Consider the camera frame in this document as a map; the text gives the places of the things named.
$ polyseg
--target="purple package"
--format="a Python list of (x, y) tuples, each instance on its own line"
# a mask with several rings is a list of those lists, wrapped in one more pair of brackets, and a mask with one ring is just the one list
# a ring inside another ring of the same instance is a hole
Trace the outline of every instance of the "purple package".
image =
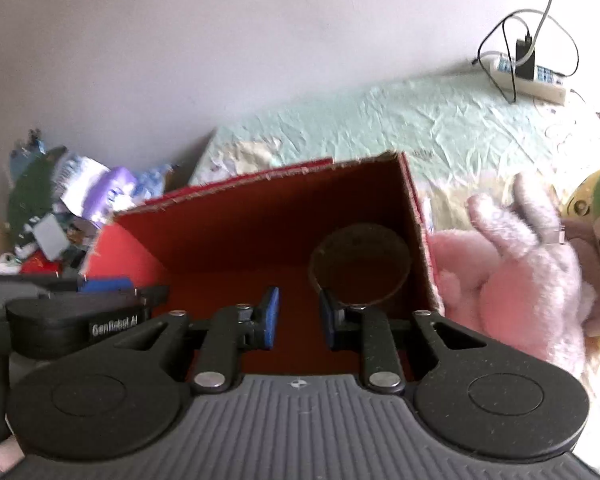
[(131, 194), (137, 179), (122, 166), (103, 173), (84, 199), (82, 218), (101, 228), (112, 211), (133, 206)]

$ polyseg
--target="gray ribbed grip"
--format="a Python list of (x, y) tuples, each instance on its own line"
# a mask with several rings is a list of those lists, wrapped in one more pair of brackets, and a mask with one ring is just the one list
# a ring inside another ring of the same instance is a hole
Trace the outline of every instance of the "gray ribbed grip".
[(353, 376), (246, 376), (228, 393), (196, 398), (160, 442), (107, 463), (29, 456), (8, 480), (593, 480), (565, 454), (497, 464), (448, 449), (399, 397)]

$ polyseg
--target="mint green bedsheet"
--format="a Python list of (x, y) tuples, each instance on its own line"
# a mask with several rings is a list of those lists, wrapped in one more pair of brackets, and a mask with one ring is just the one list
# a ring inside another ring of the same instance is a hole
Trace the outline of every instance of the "mint green bedsheet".
[(325, 96), (219, 127), (190, 184), (397, 150), (410, 155), (431, 227), (464, 227), (467, 197), (488, 190), (504, 202), (520, 171), (539, 171), (564, 200), (600, 168), (600, 120), (570, 97), (565, 107), (527, 97), (509, 105), (482, 73)]

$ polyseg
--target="pile of clutter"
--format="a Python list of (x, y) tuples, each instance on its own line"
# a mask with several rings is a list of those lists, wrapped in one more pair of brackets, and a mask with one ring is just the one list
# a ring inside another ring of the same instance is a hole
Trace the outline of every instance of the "pile of clutter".
[(65, 146), (47, 151), (40, 131), (31, 130), (10, 153), (0, 274), (76, 274), (113, 213), (161, 197), (173, 170), (170, 164), (143, 173), (109, 169)]

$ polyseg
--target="pink plush toy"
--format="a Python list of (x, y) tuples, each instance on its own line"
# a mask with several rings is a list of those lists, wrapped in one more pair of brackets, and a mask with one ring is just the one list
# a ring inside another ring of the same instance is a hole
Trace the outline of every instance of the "pink plush toy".
[(518, 175), (513, 195), (518, 214), (477, 195), (467, 207), (478, 232), (432, 235), (440, 295), (452, 320), (579, 377), (595, 292), (535, 177)]

